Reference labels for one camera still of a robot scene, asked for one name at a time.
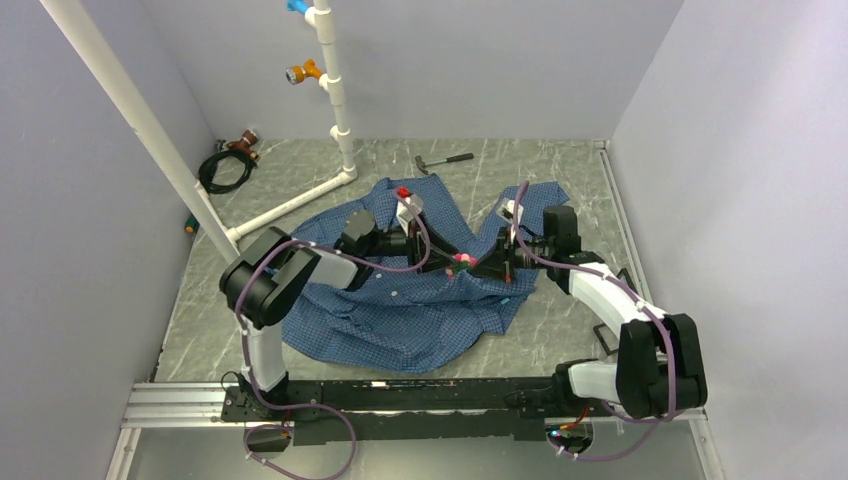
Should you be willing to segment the blue checkered shirt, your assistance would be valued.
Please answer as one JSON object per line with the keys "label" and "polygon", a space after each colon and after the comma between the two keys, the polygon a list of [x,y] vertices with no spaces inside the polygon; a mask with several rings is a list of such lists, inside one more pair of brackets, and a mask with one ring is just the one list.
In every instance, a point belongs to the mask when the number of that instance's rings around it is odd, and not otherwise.
{"label": "blue checkered shirt", "polygon": [[[424,203],[428,224],[461,252],[481,258],[505,222],[490,211],[477,231],[466,224],[436,175],[377,182],[365,196],[301,223],[294,237],[329,246],[354,212],[365,209],[379,228],[396,223],[394,190],[405,187]],[[464,353],[484,333],[503,334],[534,292],[537,273],[522,270],[511,284],[444,271],[405,272],[404,258],[377,258],[383,265],[354,292],[308,284],[283,320],[282,339],[315,360],[427,373]]]}

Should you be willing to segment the pink flower brooch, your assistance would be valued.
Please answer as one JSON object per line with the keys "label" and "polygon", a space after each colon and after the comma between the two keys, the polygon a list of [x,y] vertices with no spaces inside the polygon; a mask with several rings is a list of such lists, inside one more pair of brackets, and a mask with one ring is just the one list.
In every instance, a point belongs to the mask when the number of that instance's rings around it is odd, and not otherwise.
{"label": "pink flower brooch", "polygon": [[456,253],[449,260],[449,266],[445,269],[445,273],[449,278],[453,278],[460,272],[471,269],[477,264],[477,259],[468,253]]}

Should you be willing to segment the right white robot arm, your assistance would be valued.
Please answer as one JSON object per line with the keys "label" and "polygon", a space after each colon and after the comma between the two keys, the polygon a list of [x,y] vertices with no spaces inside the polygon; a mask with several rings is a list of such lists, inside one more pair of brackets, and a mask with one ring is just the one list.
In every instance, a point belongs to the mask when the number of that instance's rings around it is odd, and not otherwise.
{"label": "right white robot arm", "polygon": [[708,386],[694,320],[652,305],[599,255],[583,250],[573,208],[545,208],[543,233],[530,240],[523,236],[522,208],[516,201],[504,201],[497,213],[507,224],[494,246],[474,261],[470,274],[511,283],[522,270],[543,270],[617,340],[616,348],[605,350],[614,362],[582,359],[556,367],[550,398],[557,411],[574,415],[601,401],[643,420],[706,404]]}

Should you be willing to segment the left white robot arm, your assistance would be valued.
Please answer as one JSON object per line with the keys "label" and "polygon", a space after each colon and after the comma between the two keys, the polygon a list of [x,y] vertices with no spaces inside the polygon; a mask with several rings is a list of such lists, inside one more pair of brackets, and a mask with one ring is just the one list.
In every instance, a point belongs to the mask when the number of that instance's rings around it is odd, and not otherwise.
{"label": "left white robot arm", "polygon": [[459,250],[431,230],[423,213],[402,210],[397,220],[381,230],[371,212],[356,211],[333,247],[272,227],[222,274],[219,289],[243,336],[244,365],[237,378],[258,417],[272,420],[286,409],[289,371],[278,338],[282,320],[308,284],[356,291],[374,272],[374,257],[404,257],[416,273],[458,265]]}

